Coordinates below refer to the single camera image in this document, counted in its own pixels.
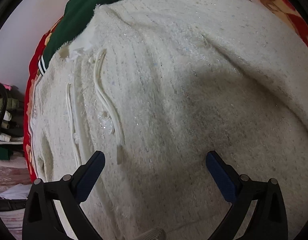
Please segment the white fuzzy knit sweater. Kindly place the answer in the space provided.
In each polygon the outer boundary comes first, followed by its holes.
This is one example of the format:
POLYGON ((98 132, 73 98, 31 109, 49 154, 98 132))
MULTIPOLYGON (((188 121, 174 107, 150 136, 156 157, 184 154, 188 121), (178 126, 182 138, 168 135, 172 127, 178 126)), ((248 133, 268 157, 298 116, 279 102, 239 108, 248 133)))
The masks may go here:
POLYGON ((82 205, 104 239, 207 239, 229 209, 211 150, 278 180, 289 239, 308 219, 308 47, 250 1, 97 2, 36 81, 30 129, 46 182, 104 153, 82 205))

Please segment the clothes rack with hanging clothes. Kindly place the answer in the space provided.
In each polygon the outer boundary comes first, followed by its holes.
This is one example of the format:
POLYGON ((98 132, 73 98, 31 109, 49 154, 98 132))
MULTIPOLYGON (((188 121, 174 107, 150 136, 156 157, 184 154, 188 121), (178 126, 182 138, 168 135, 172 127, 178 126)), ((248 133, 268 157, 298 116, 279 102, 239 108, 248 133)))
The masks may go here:
POLYGON ((23 151, 24 101, 8 85, 0 83, 0 160, 23 151))

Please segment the dark green folded garment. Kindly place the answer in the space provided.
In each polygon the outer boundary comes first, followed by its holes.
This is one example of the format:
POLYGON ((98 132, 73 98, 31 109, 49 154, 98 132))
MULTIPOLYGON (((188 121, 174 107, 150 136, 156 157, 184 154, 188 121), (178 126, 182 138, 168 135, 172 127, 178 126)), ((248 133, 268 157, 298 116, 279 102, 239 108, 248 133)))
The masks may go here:
POLYGON ((45 74, 54 53, 65 43, 76 38, 87 26, 98 5, 112 4, 122 0, 69 0, 63 16, 46 33, 44 49, 38 58, 40 74, 45 74))

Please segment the red floral blanket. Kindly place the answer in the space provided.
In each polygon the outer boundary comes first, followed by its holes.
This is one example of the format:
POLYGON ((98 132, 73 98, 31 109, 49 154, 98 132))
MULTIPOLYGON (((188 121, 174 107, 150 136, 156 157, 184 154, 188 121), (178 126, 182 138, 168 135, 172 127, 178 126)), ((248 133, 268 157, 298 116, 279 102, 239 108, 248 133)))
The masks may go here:
MULTIPOLYGON (((267 8, 269 8, 271 4, 274 5, 274 8, 271 9, 271 12, 273 12, 289 27, 291 27, 292 30, 298 34, 298 36, 308 47, 308 0, 269 0, 268 2, 261 2, 261 5, 267 8)), ((34 168, 34 155, 31 146, 31 134, 29 128, 29 122, 32 113, 33 90, 35 88, 34 84, 36 80, 41 76, 38 67, 39 59, 43 54, 43 50, 46 48, 50 36, 55 31, 55 28, 58 24, 59 22, 57 21, 51 27, 51 29, 42 36, 29 64, 29 79, 27 82, 24 98, 23 149, 31 181, 37 179, 36 170, 34 168)))

